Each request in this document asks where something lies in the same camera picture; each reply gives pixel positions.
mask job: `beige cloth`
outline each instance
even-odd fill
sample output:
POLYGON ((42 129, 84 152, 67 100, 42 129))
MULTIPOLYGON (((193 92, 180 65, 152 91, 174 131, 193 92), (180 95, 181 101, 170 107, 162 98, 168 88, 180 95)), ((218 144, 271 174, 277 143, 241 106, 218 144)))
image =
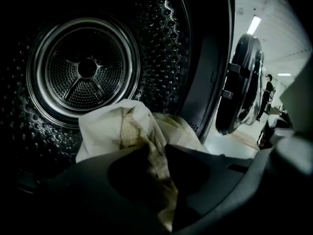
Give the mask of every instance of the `beige cloth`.
POLYGON ((76 162, 119 151, 149 146, 148 173, 157 181, 166 206, 158 213, 168 230, 172 229, 178 191, 171 180, 164 147, 175 144, 207 152, 188 123, 180 117, 152 114, 142 102, 124 99, 79 118, 83 143, 76 162))

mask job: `ceiling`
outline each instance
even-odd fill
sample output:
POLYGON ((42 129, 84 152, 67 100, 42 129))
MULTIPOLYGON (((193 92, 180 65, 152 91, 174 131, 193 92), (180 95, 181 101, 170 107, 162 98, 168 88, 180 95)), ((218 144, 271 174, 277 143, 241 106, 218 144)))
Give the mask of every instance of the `ceiling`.
POLYGON ((312 53, 312 45, 287 0, 235 0, 233 49, 247 32, 253 16, 262 20, 254 35, 264 52, 265 73, 289 85, 299 74, 312 53), (290 73, 290 77, 277 76, 290 73))

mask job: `floor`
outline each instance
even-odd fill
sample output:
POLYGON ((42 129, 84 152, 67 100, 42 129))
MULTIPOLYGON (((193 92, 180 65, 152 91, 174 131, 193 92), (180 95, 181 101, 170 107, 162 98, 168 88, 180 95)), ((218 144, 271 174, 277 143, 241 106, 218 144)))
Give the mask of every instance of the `floor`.
POLYGON ((255 121, 250 126, 243 124, 234 133, 223 136, 215 128, 214 117, 204 145, 211 154, 225 154, 240 159, 254 158, 259 151, 256 142, 267 118, 268 115, 263 113, 260 122, 255 121))

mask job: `ceiling light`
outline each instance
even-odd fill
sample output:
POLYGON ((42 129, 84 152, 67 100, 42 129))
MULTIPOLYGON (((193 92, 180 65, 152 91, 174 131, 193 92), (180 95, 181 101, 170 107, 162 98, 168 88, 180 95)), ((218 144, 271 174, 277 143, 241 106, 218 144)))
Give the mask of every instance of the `ceiling light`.
POLYGON ((290 73, 278 73, 277 75, 279 75, 279 76, 291 76, 290 73))
POLYGON ((253 35, 261 20, 261 18, 254 16, 247 33, 253 35))

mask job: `person in black clothing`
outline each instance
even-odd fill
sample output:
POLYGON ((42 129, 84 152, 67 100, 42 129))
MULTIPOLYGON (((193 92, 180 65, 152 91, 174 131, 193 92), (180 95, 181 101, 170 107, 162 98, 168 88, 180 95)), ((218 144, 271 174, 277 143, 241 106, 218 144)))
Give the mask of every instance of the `person in black clothing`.
POLYGON ((268 103, 268 100, 269 100, 269 95, 270 95, 270 92, 273 90, 273 85, 271 83, 273 77, 271 74, 268 74, 266 76, 267 78, 267 81, 268 83, 266 84, 266 88, 265 88, 265 91, 263 92, 263 97, 262 97, 262 103, 261 103, 261 108, 260 108, 260 112, 259 112, 259 115, 257 117, 257 120, 260 121, 260 118, 264 112, 264 109, 268 103))

